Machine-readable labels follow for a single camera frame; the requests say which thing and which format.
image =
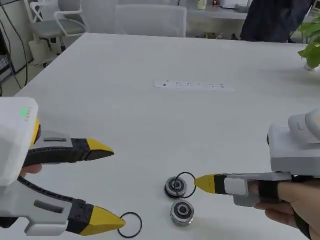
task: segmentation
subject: dark clothing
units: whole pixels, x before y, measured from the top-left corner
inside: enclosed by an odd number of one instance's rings
[[[251,42],[285,43],[314,0],[253,0],[240,34]]]

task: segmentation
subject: cable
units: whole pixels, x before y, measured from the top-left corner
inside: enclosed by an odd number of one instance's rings
[[[182,174],[189,174],[191,177],[193,177],[194,180],[196,180],[196,177],[195,177],[191,172],[183,171],[183,172],[179,173],[178,176],[175,177],[175,180],[174,180],[174,183],[173,183],[174,186],[176,186],[175,183],[176,183],[176,181],[178,180],[178,178],[179,178]],[[190,198],[190,197],[195,193],[196,189],[197,189],[197,186],[194,185],[193,191],[192,191],[188,196],[179,195],[178,189],[176,189],[176,188],[174,188],[174,191],[175,191],[176,195],[177,195],[179,198],[187,199],[187,198]]]
[[[20,34],[18,33],[15,25],[12,23],[4,5],[2,4],[2,0],[0,0],[0,5],[1,5],[1,8],[6,16],[6,18],[8,19],[11,27],[13,28],[13,30],[15,31],[16,35],[18,36],[20,42],[21,42],[21,45],[22,45],[22,49],[23,49],[23,53],[24,53],[24,59],[25,59],[25,82],[24,82],[24,86],[26,86],[28,84],[28,59],[27,59],[27,53],[26,53],[26,49],[25,49],[25,45],[24,45],[24,41],[22,40]]]
[[[133,211],[128,211],[128,212],[122,214],[122,216],[121,216],[120,218],[122,219],[122,218],[123,218],[124,216],[126,216],[126,215],[134,215],[134,216],[136,216],[136,217],[140,220],[140,228],[139,228],[138,232],[137,232],[136,234],[134,234],[134,235],[126,236],[126,235],[124,235],[123,233],[121,233],[119,229],[117,229],[117,231],[118,231],[118,233],[120,234],[121,237],[123,237],[123,238],[125,238],[125,239],[133,239],[133,238],[136,237],[136,236],[141,232],[141,230],[142,230],[142,219],[141,219],[141,217],[140,217],[137,213],[135,213],[135,212],[133,212]]]
[[[4,23],[2,22],[1,19],[0,19],[0,24],[1,24],[1,27],[2,27],[2,29],[3,29],[4,35],[5,35],[6,39],[8,40],[8,45],[9,45],[9,57],[8,57],[9,59],[8,59],[8,64],[9,64],[9,68],[10,68],[10,71],[11,71],[11,73],[12,73],[12,75],[13,75],[16,83],[18,84],[18,86],[19,86],[19,88],[20,88],[20,90],[21,90],[22,87],[21,87],[21,85],[20,85],[20,83],[19,83],[19,81],[18,81],[18,79],[17,79],[17,76],[16,76],[15,73],[14,73],[14,70],[12,69],[11,41],[10,41],[10,39],[9,39],[9,37],[8,37],[8,34],[7,34],[7,32],[6,32]]]

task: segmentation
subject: green led light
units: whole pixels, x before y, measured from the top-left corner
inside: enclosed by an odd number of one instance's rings
[[[27,109],[23,108],[20,112],[20,116],[25,117],[27,115]]]

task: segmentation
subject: chair leg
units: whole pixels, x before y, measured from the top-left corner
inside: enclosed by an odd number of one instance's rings
[[[61,52],[63,53],[66,50],[66,46],[64,44],[64,40],[62,38],[62,36],[59,37],[60,43],[61,43]]]

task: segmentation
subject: bottle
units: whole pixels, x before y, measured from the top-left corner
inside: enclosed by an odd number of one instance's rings
[[[207,7],[207,0],[198,0],[198,9],[205,10]]]

